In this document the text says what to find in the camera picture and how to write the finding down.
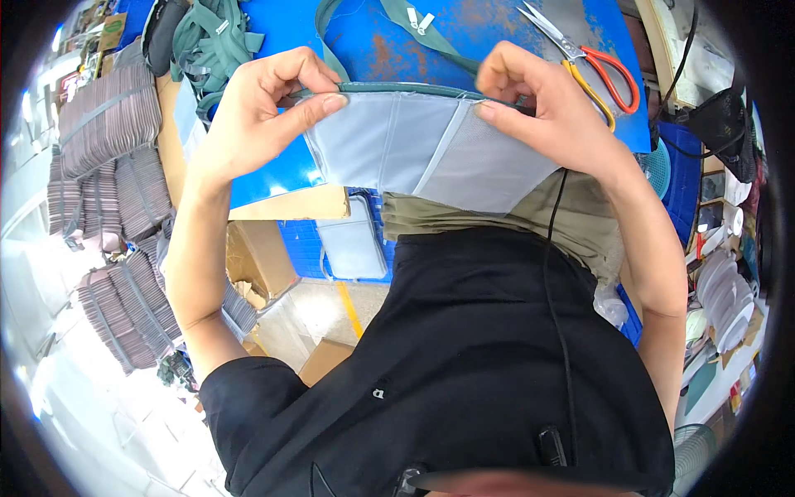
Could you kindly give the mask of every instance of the transparent plastic bag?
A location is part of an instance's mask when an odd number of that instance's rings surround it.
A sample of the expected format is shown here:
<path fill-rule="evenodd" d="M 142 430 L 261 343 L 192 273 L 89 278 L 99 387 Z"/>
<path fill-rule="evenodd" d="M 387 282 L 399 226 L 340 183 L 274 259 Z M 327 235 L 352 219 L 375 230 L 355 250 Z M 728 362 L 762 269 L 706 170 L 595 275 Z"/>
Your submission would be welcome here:
<path fill-rule="evenodd" d="M 630 318 L 630 312 L 615 290 L 616 283 L 599 284 L 594 292 L 594 310 L 617 329 Z"/>

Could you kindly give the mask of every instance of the olive green pants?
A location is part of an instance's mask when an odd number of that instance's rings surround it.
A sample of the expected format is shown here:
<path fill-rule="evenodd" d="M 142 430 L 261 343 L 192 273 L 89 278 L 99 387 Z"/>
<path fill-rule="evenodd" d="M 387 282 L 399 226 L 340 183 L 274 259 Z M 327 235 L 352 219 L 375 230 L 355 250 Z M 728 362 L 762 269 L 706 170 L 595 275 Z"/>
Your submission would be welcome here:
<path fill-rule="evenodd" d="M 395 241 L 399 235 L 476 226 L 532 231 L 546 238 L 562 177 L 563 170 L 558 169 L 504 217 L 478 215 L 411 195 L 385 192 L 381 212 L 384 238 Z M 607 258 L 616 244 L 621 243 L 619 226 L 602 188 L 592 176 L 569 171 L 555 215 L 552 241 L 600 281 L 615 277 L 618 268 L 608 264 Z"/>

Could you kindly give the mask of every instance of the black t-shirt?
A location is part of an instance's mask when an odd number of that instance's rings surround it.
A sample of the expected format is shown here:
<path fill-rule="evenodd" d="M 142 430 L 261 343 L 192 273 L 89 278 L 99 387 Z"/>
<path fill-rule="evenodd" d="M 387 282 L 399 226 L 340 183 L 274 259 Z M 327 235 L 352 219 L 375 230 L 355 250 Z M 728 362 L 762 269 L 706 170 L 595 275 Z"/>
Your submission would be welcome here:
<path fill-rule="evenodd" d="M 351 357 L 315 386 L 266 357 L 213 371 L 200 398 L 227 490 L 309 495 L 320 471 L 337 497 L 391 496 L 415 463 L 537 467 L 547 425 L 569 454 L 544 247 L 536 235 L 497 227 L 404 235 L 384 305 Z M 595 313 L 587 270 L 553 248 L 548 272 L 572 369 L 578 466 L 643 473 L 664 491 L 673 445 L 638 353 Z M 330 495 L 314 478 L 315 495 Z"/>

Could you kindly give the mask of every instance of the fingernail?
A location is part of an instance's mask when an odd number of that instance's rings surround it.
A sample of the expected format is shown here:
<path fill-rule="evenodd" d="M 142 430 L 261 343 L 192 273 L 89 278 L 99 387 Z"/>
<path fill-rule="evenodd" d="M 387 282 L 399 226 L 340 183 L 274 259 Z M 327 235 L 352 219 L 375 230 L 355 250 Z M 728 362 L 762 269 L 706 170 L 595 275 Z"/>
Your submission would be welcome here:
<path fill-rule="evenodd" d="M 345 95 L 339 93 L 332 93 L 323 100 L 323 111 L 326 114 L 337 112 L 339 109 L 347 105 L 347 98 Z"/>
<path fill-rule="evenodd" d="M 494 120 L 494 104 L 492 102 L 481 102 L 475 105 L 475 115 L 483 121 Z"/>

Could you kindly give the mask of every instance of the blue table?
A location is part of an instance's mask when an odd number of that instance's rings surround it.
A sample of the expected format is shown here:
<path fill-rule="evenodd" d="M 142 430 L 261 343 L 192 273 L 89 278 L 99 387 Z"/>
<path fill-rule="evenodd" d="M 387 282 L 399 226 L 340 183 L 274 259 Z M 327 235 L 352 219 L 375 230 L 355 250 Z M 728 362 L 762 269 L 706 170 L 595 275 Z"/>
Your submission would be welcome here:
<path fill-rule="evenodd" d="M 250 30 L 266 35 L 256 58 L 307 45 L 322 54 L 314 27 L 317 0 L 293 0 L 289 6 L 271 0 L 242 2 L 250 16 Z M 565 33 L 573 41 L 617 56 L 643 83 L 623 15 L 615 0 L 533 0 L 542 12 L 562 4 L 581 12 L 590 32 Z M 500 40 L 509 40 L 548 60 L 560 62 L 562 54 L 515 7 L 516 0 L 465 0 L 445 5 L 438 0 L 415 0 L 422 13 L 436 15 L 433 25 L 467 57 L 482 60 Z M 437 52 L 417 43 L 402 27 L 390 21 L 379 0 L 343 0 L 328 25 L 327 44 L 338 56 L 354 81 L 416 81 L 475 90 L 474 82 L 461 68 Z M 632 151 L 650 151 L 646 99 L 641 91 L 640 110 L 617 119 L 616 136 Z M 263 200 L 278 193 L 292 192 L 321 183 L 314 160 L 298 138 L 268 167 L 259 169 L 232 184 L 231 207 Z"/>

